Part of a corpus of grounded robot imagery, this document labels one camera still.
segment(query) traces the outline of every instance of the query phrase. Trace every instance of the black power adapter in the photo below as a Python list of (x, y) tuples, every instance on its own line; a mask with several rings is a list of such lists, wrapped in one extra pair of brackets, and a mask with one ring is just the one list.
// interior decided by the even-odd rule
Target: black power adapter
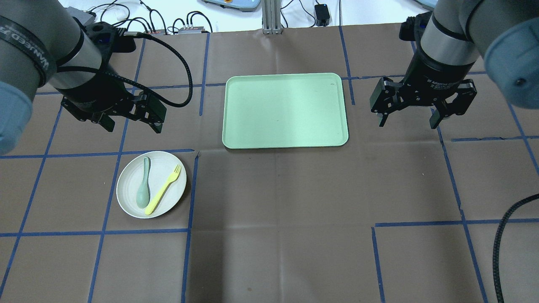
[(316, 16), (316, 26), (329, 25), (329, 10), (327, 4), (317, 4), (314, 6), (314, 15)]

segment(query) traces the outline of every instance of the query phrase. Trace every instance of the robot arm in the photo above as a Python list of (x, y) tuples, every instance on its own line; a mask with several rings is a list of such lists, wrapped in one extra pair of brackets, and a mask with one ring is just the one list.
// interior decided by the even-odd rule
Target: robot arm
[(433, 129), (443, 118), (463, 115), (477, 94), (464, 77), (479, 55), (509, 102), (539, 108), (538, 1), (440, 0), (432, 15), (403, 23), (400, 38), (417, 41), (417, 50), (404, 79), (380, 79), (370, 98), (380, 126), (407, 106), (436, 107)]
[[(31, 100), (47, 82), (64, 95), (61, 105), (80, 121), (90, 120), (111, 132), (110, 116), (120, 115), (160, 133), (166, 114), (158, 101), (162, 97), (149, 90), (133, 96), (108, 63), (113, 52), (135, 50), (133, 38), (140, 37), (127, 34), (104, 22), (84, 27), (56, 0), (1, 0), (0, 155), (17, 144), (31, 116)], [(60, 67), (79, 70), (57, 73)], [(186, 105), (190, 96), (177, 107)]]

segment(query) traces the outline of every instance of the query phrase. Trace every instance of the black strap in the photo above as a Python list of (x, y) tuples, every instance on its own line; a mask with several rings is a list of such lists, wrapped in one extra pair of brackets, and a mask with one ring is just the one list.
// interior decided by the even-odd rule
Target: black strap
[(34, 62), (40, 76), (39, 87), (56, 73), (56, 62), (43, 42), (22, 25), (0, 16), (0, 39), (18, 48)]

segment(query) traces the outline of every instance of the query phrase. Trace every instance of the cable connector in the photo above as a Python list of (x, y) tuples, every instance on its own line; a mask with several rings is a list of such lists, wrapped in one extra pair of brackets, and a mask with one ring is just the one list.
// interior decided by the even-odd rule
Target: cable connector
[(122, 36), (124, 37), (134, 37), (134, 38), (142, 38), (144, 37), (144, 35), (146, 34), (142, 32), (123, 32), (122, 34)]

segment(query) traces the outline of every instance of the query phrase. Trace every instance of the metal post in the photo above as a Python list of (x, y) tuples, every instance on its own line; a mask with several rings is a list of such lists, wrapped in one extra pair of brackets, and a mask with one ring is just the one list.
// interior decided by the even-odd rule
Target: metal post
[(262, 0), (262, 32), (282, 33), (281, 0)]

